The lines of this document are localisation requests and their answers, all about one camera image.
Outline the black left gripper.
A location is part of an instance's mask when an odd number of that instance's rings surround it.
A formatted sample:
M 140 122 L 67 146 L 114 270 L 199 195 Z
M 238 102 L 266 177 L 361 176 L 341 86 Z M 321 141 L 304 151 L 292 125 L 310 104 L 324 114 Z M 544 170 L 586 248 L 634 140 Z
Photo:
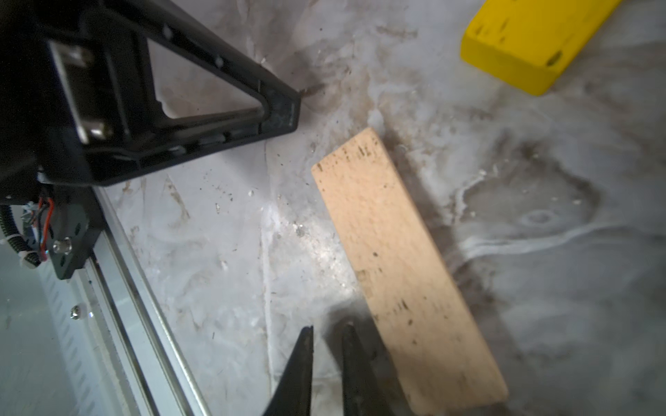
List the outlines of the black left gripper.
M 299 93 L 171 1 L 1 3 L 1 203 L 298 127 Z

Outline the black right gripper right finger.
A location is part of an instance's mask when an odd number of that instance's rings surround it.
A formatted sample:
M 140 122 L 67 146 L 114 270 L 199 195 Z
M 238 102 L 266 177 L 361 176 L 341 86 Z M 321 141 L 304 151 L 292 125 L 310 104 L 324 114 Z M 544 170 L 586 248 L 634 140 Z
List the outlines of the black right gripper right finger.
M 394 415 L 351 323 L 342 332 L 342 379 L 345 416 Z

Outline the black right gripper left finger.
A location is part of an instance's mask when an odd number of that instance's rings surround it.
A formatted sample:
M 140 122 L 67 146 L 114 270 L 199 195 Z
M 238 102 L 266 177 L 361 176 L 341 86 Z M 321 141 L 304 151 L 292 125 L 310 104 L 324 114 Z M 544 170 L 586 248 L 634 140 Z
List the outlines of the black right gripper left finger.
M 312 326 L 303 327 L 264 416 L 310 416 L 313 336 Z

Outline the natural wood block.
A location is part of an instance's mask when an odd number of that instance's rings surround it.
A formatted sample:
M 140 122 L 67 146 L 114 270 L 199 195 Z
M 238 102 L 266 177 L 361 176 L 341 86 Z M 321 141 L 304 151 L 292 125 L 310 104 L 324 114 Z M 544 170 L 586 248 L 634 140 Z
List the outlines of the natural wood block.
M 311 171 L 411 410 L 505 401 L 499 366 L 376 131 Z

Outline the yellow block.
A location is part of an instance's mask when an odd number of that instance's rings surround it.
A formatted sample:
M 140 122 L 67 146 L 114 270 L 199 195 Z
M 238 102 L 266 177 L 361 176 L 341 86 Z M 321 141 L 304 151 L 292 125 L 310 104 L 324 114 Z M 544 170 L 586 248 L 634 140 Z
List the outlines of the yellow block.
M 530 95 L 544 95 L 619 5 L 487 1 L 464 32 L 461 59 Z

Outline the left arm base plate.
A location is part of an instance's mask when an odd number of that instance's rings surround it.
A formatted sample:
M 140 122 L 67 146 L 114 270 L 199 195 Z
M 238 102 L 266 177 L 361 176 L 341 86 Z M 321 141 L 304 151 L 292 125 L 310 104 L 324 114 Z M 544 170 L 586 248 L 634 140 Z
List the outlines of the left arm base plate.
M 39 271 L 68 280 L 93 253 L 106 221 L 90 187 L 43 185 L 33 219 Z

